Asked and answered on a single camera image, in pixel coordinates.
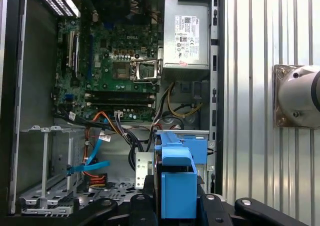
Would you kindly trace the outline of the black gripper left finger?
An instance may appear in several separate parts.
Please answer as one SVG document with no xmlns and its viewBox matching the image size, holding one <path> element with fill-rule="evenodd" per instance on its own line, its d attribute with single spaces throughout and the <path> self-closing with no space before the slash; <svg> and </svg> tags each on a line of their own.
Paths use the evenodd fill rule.
<svg viewBox="0 0 320 226">
<path fill-rule="evenodd" d="M 155 226 L 157 217 L 153 199 L 135 194 L 118 204 L 111 198 L 100 198 L 74 214 L 76 226 Z"/>
</svg>

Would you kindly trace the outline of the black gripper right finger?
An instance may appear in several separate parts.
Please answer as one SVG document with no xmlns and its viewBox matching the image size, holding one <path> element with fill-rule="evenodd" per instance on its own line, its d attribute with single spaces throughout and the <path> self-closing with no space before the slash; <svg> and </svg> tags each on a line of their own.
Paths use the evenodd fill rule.
<svg viewBox="0 0 320 226">
<path fill-rule="evenodd" d="M 256 199 L 243 197 L 229 204 L 219 194 L 199 198 L 200 226 L 304 226 L 305 223 Z"/>
</svg>

